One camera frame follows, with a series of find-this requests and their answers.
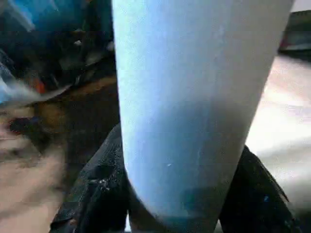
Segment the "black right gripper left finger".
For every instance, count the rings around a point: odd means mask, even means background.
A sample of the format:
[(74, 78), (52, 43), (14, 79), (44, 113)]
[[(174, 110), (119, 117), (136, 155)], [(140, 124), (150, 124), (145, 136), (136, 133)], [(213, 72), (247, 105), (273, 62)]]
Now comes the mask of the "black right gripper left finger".
[(79, 173), (50, 224), (51, 233), (123, 233), (128, 210), (121, 126)]

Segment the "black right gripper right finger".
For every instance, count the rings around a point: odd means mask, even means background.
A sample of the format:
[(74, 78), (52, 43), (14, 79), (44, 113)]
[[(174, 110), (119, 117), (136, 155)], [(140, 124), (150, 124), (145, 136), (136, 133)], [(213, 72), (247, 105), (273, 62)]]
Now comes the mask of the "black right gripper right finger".
[(219, 221), (224, 233), (300, 233), (283, 189), (261, 160), (244, 147)]

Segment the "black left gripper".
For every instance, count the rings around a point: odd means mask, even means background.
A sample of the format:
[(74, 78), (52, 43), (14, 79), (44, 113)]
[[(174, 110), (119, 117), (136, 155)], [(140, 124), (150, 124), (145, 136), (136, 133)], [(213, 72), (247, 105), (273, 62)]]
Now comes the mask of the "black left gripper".
[(115, 73), (113, 41), (82, 30), (0, 33), (0, 103), (27, 105)]

